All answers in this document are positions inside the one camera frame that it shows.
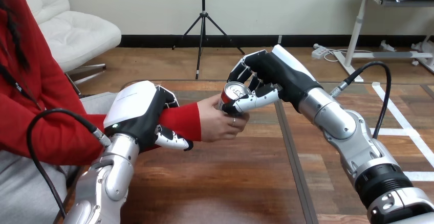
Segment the robot finger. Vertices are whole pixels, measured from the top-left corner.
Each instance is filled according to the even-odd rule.
[[[157,125],[155,134],[157,135],[155,144],[159,146],[184,151],[189,151],[193,148],[193,141],[186,140],[182,136],[177,135],[175,132],[164,126]]]
[[[245,83],[247,79],[252,75],[252,71],[248,68],[245,68],[244,71],[239,75],[237,82]]]
[[[252,80],[249,84],[250,91],[253,91],[259,87],[261,80],[257,77],[257,75],[253,75]]]
[[[223,104],[222,110],[227,114],[236,115],[266,106],[279,99],[279,87],[269,83],[253,91],[251,95],[245,95],[238,100]]]
[[[262,56],[265,56],[267,54],[266,50],[261,50],[253,54],[249,54],[246,57],[244,57],[244,64],[248,66],[252,71],[257,72],[258,70],[261,70],[262,66]]]
[[[240,59],[229,74],[227,82],[238,81],[240,75],[246,70],[248,70],[248,68],[244,65],[244,59]]]
[[[172,93],[171,91],[169,91],[168,89],[162,87],[162,86],[156,86],[157,90],[161,91],[164,93],[164,97],[165,97],[165,105],[164,108],[174,108],[174,107],[179,107],[179,103],[178,100],[176,99],[176,96],[174,93]]]

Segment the power strip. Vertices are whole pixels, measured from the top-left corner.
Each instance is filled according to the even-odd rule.
[[[324,57],[324,55],[326,55],[328,52],[329,52],[329,49],[327,49],[323,46],[319,46],[319,48],[312,51],[312,58],[322,59]]]

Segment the silver robotic arm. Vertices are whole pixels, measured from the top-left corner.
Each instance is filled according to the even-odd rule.
[[[161,111],[178,107],[175,95],[149,81],[123,89],[104,120],[104,151],[77,182],[75,201],[63,223],[120,223],[139,153],[159,145],[190,150],[192,141],[158,124]]]
[[[246,55],[228,81],[245,82],[252,74],[252,95],[224,104],[223,111],[235,114],[279,99],[291,102],[339,152],[372,224],[434,223],[433,202],[413,186],[387,148],[372,138],[364,118],[343,108],[285,49],[277,45],[271,53]]]

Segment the red sweater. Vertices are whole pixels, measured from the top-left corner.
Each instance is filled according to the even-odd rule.
[[[65,108],[82,115],[103,131],[105,115],[88,115],[63,71],[53,59],[47,42],[26,0],[5,0],[14,12],[21,35],[21,48],[30,70],[18,66],[12,35],[6,28],[6,12],[0,10],[0,41],[8,53],[0,50],[0,63],[26,90],[33,94],[42,109]],[[36,104],[0,77],[0,150],[29,157],[26,129],[36,114]],[[183,137],[201,139],[199,110],[196,103],[163,111],[160,124]],[[42,162],[55,165],[87,165],[96,159],[102,147],[78,122],[64,114],[50,114],[33,129],[33,146]]]

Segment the white wall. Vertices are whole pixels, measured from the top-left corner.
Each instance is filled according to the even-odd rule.
[[[206,0],[229,35],[351,34],[361,0]],[[70,0],[71,9],[115,23],[122,34],[183,34],[201,0]],[[362,34],[425,35],[434,8],[382,8],[370,1]],[[199,34],[197,25],[192,34]],[[220,34],[207,21],[207,34]]]

